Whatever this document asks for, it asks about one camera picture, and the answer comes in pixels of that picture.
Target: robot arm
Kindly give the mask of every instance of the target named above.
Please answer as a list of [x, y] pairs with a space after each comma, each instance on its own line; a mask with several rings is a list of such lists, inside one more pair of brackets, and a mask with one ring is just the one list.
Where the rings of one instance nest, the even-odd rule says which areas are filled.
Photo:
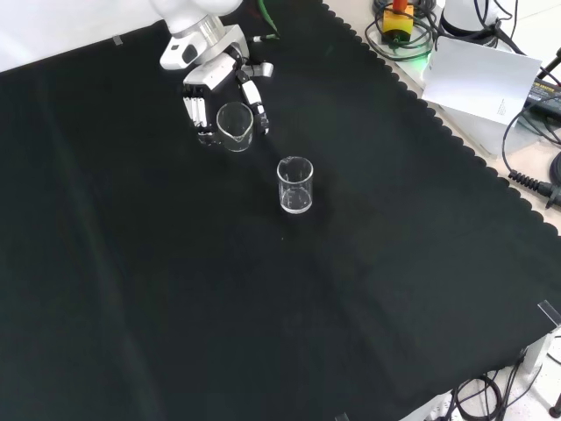
[[208, 101], [212, 91], [234, 74], [245, 102], [254, 115], [259, 132], [267, 134], [269, 122], [261, 96], [251, 77], [270, 77], [273, 65], [246, 66], [249, 48], [238, 25], [224, 27], [218, 16], [231, 13], [243, 0], [150, 0], [166, 20], [172, 38], [160, 64], [178, 70], [195, 63], [183, 81], [183, 101], [199, 140], [215, 142], [214, 118], [209, 118]]

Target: white paper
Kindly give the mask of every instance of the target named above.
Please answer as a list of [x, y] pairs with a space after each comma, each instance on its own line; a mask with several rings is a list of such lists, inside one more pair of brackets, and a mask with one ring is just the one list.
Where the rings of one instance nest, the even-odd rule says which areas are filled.
[[0, 0], [0, 72], [160, 19], [148, 0]]
[[423, 99], [507, 125], [522, 109], [542, 62], [440, 37]]

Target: device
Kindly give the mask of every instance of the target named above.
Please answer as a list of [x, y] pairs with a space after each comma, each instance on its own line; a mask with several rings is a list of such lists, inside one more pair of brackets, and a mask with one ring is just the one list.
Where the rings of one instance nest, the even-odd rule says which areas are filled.
[[[392, 9], [402, 11], [413, 16], [414, 6], [408, 4], [407, 0], [394, 0]], [[391, 10], [384, 10], [382, 18], [382, 32], [387, 35], [382, 37], [385, 39], [393, 39], [396, 41], [410, 41], [413, 33], [413, 19], [409, 16], [396, 14]]]
[[525, 106], [534, 104], [532, 111], [561, 123], [561, 98], [544, 101], [546, 98], [561, 94], [561, 87], [537, 78], [529, 91]]
[[216, 116], [209, 115], [208, 105], [213, 90], [227, 79], [237, 81], [259, 132], [269, 132], [265, 108], [251, 78], [271, 77], [273, 65], [250, 65], [249, 48], [239, 25], [224, 26], [220, 20], [242, 1], [150, 0], [172, 36], [160, 65], [167, 70], [188, 70], [183, 81], [183, 101], [198, 138], [205, 145], [218, 143]]

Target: white wall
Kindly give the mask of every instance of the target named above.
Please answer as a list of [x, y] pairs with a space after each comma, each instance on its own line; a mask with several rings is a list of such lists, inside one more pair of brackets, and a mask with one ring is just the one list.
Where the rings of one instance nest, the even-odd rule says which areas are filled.
[[148, 0], [0, 0], [0, 72], [160, 19]]

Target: robotic hand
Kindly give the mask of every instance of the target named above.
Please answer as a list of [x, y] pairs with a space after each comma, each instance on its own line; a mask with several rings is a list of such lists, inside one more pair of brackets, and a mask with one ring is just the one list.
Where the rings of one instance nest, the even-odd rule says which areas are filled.
[[273, 65], [247, 66], [249, 48], [239, 25], [224, 27], [219, 16], [235, 11], [243, 0], [150, 0], [164, 18], [172, 38], [160, 59], [167, 70], [197, 67], [183, 81], [183, 101], [199, 140], [215, 141], [216, 123], [207, 115], [211, 93], [234, 74], [258, 130], [269, 131], [261, 96], [250, 76], [271, 77]]

